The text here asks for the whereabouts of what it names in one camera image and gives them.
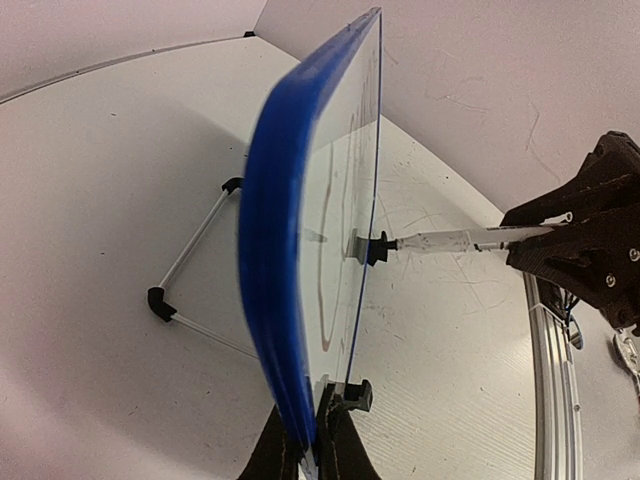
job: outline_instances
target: white wall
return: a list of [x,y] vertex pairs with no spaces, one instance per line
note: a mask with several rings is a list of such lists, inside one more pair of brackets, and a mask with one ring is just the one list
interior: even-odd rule
[[640,2],[269,0],[256,32],[302,57],[373,5],[385,115],[499,208],[568,180],[610,129],[640,140]]
[[266,0],[3,0],[0,100],[76,70],[253,30]]

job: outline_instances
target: blue whiteboard frame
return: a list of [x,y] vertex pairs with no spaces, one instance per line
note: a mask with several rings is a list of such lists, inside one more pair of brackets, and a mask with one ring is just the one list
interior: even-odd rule
[[297,272],[304,172],[316,122],[380,15],[371,9],[278,82],[258,119],[245,170],[238,225],[242,303],[285,430],[304,450],[316,436]]

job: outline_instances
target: easel stand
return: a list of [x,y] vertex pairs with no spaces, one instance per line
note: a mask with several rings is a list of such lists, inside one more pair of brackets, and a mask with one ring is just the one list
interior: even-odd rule
[[221,343],[229,348],[232,348],[237,352],[243,353],[249,357],[258,358],[258,356],[256,355],[256,352],[253,349],[248,348],[244,345],[241,345],[238,342],[235,342],[229,338],[226,338],[223,335],[220,335],[200,325],[199,323],[194,322],[193,320],[183,315],[180,315],[178,313],[177,308],[175,308],[173,305],[165,301],[165,295],[168,295],[169,287],[171,286],[173,281],[176,279],[178,271],[185,264],[185,262],[187,261],[187,259],[189,258],[193,250],[196,248],[196,246],[200,242],[200,239],[202,238],[204,233],[207,231],[207,228],[215,218],[216,214],[220,211],[222,206],[225,204],[227,199],[231,196],[231,194],[233,194],[234,191],[236,191],[239,188],[240,189],[242,188],[242,182],[243,182],[242,177],[233,177],[227,180],[227,182],[225,182],[222,185],[222,194],[220,195],[218,200],[216,200],[216,203],[214,203],[213,207],[211,207],[211,210],[209,210],[209,213],[207,213],[207,216],[202,221],[198,229],[195,231],[195,233],[193,234],[193,236],[191,237],[187,245],[184,247],[182,252],[180,252],[180,255],[178,255],[178,258],[173,262],[173,264],[171,265],[167,273],[164,275],[160,283],[157,286],[151,287],[149,290],[147,290],[147,303],[149,304],[149,308],[151,309],[151,311],[167,323],[171,321],[176,321],[186,327],[191,328],[192,330],[195,330],[196,332],[204,335],[205,337],[208,337],[212,340],[215,340],[218,343]]

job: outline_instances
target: black plastic foot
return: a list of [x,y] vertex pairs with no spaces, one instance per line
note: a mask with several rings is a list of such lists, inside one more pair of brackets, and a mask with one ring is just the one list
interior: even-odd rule
[[242,177],[233,177],[227,180],[223,185],[222,189],[226,190],[229,195],[236,191],[238,188],[242,188],[242,184],[244,183],[244,178]]
[[363,380],[361,385],[347,383],[342,395],[343,404],[347,410],[362,410],[368,412],[373,403],[373,388],[369,380]]
[[153,313],[165,322],[169,323],[171,316],[178,311],[164,301],[164,288],[151,287],[147,290],[147,303]]

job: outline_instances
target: white table surface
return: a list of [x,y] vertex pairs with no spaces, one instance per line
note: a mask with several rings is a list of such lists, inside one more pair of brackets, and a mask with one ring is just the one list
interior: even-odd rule
[[[258,362],[146,306],[243,171],[295,60],[258,38],[176,50],[0,106],[0,478],[212,479],[242,470],[272,408]],[[496,225],[500,212],[383,119],[375,231]],[[168,299],[249,342],[238,198]],[[535,397],[521,276],[483,253],[391,254],[369,271],[355,413],[383,478],[533,478]]]

